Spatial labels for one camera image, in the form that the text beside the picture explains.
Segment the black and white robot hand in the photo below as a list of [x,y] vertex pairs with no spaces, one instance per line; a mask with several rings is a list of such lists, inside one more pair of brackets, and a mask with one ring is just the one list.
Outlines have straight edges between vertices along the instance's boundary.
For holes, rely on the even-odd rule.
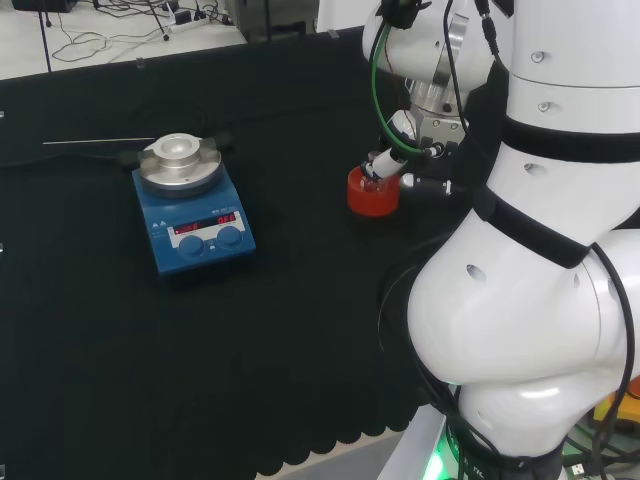
[[407,156],[389,139],[381,137],[379,149],[361,164],[366,189],[380,190],[397,178],[403,192],[424,198],[449,200],[465,192],[464,187],[453,181],[454,156],[465,137],[458,118],[399,110],[387,126],[399,141],[422,150],[425,155]]

